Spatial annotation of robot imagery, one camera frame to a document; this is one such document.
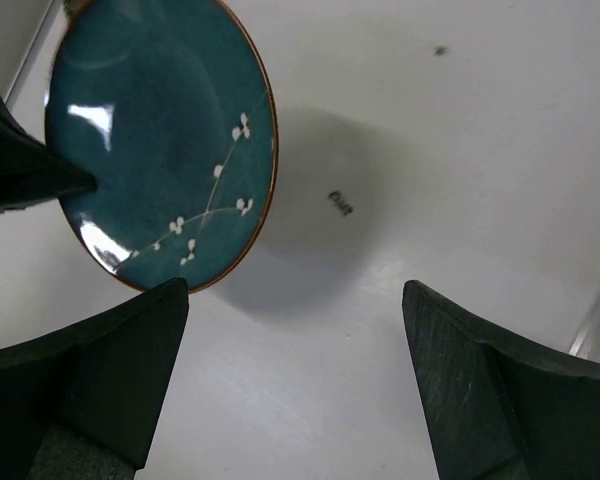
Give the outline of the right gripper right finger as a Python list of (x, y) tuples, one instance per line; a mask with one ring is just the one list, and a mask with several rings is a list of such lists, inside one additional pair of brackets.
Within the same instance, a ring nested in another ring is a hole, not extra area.
[(410, 356), (442, 479), (600, 479), (600, 363), (403, 288)]

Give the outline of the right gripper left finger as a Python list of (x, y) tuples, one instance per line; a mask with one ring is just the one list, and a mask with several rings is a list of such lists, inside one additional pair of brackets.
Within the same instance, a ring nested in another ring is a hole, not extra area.
[(189, 312), (169, 280), (0, 349), (0, 479), (132, 479), (148, 459)]

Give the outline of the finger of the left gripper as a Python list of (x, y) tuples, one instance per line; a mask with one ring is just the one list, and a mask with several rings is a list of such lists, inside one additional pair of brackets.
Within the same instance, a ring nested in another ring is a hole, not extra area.
[(95, 189), (93, 175), (30, 136), (0, 96), (0, 214)]

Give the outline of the dark teal plate back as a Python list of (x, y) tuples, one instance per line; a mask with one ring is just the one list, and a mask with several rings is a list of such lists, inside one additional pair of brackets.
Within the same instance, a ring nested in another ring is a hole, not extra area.
[(210, 287), (254, 244), (276, 184), (276, 107), (252, 38), (222, 1), (62, 11), (45, 142), (96, 182), (61, 201), (70, 228), (132, 288)]

